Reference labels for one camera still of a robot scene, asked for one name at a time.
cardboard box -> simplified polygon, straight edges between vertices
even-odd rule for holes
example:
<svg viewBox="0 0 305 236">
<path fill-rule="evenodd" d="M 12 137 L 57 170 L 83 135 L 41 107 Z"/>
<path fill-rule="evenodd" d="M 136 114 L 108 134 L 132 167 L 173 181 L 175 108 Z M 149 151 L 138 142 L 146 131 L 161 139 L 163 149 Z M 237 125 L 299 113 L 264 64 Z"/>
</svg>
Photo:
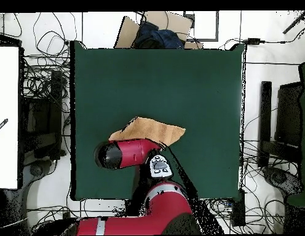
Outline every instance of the cardboard box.
<svg viewBox="0 0 305 236">
<path fill-rule="evenodd" d="M 175 32 L 182 41 L 186 41 L 192 21 L 181 15 L 173 14 L 165 11 L 148 11 L 145 12 L 147 22 L 157 25 L 160 30 L 168 29 Z M 117 35 L 115 49 L 131 48 L 134 39 L 136 38 L 139 25 L 137 25 L 129 17 L 124 17 L 119 34 Z M 185 49 L 201 49 L 203 44 L 195 42 L 186 42 Z"/>
</svg>

screen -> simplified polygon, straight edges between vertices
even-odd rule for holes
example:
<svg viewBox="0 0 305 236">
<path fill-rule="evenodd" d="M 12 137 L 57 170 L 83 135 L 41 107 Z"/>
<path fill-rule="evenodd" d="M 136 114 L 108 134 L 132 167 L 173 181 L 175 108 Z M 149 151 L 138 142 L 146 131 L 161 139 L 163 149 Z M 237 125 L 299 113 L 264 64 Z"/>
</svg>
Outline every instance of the screen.
<svg viewBox="0 0 305 236">
<path fill-rule="evenodd" d="M 18 47 L 0 46 L 0 188 L 17 189 Z"/>
</svg>

dark blue cloth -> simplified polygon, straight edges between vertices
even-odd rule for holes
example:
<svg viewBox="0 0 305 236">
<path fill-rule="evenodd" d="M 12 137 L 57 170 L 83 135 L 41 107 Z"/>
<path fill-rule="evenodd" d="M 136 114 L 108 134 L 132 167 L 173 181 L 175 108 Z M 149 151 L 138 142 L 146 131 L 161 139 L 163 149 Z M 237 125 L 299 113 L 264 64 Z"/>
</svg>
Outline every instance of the dark blue cloth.
<svg viewBox="0 0 305 236">
<path fill-rule="evenodd" d="M 140 26 L 135 41 L 136 49 L 184 49 L 184 45 L 173 31 L 158 30 L 158 26 L 146 22 Z"/>
</svg>

green table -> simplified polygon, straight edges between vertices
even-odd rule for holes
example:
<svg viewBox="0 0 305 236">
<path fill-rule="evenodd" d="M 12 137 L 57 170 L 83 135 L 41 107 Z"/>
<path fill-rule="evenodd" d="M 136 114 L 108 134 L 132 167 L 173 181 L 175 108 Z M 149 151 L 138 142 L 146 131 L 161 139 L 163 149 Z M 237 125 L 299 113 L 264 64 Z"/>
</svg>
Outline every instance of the green table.
<svg viewBox="0 0 305 236">
<path fill-rule="evenodd" d="M 199 197 L 237 197 L 243 51 L 84 49 L 71 42 L 71 198 L 131 198 L 135 169 L 98 168 L 93 151 L 135 116 L 186 129 L 171 149 Z"/>
</svg>

brown towel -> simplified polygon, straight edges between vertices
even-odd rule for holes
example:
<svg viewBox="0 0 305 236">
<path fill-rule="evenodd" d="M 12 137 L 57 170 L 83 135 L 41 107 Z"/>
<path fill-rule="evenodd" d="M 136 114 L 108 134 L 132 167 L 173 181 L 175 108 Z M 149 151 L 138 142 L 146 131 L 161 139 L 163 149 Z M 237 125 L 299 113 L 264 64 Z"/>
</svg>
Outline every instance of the brown towel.
<svg viewBox="0 0 305 236">
<path fill-rule="evenodd" d="M 134 138 L 149 138 L 154 142 L 163 142 L 167 146 L 178 141 L 185 133 L 185 128 L 167 125 L 153 119 L 135 117 L 124 129 L 114 132 L 109 140 L 130 140 Z"/>
</svg>

